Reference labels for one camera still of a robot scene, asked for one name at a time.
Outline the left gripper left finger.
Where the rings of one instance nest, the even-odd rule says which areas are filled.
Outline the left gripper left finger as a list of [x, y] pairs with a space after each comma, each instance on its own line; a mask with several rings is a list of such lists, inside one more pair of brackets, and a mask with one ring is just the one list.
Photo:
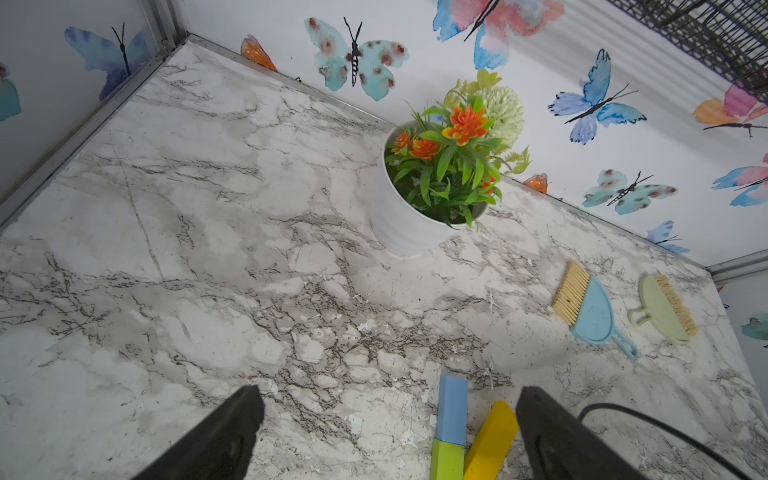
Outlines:
[[264, 418], [259, 388], [243, 386], [136, 477], [243, 479]]

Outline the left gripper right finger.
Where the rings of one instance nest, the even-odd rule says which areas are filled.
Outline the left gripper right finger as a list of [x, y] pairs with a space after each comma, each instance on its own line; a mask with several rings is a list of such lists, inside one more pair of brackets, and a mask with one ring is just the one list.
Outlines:
[[641, 479], [542, 388], [525, 386], [516, 415], [534, 479]]

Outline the yellow block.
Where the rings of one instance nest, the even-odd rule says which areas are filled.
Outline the yellow block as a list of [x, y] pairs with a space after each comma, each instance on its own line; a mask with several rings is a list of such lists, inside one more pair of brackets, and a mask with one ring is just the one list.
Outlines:
[[518, 431], [514, 410], [504, 401], [495, 402], [465, 456], [463, 479], [496, 479]]

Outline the blue block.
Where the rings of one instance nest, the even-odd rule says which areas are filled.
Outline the blue block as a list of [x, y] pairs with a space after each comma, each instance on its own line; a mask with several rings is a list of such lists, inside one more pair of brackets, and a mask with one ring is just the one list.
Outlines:
[[442, 442], [466, 445], [468, 382], [453, 375], [440, 378], [436, 438]]

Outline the green block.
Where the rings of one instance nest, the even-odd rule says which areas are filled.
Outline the green block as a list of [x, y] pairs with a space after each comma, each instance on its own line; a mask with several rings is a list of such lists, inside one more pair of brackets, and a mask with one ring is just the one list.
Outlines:
[[432, 442], [430, 480], [462, 480], [464, 447], [435, 438]]

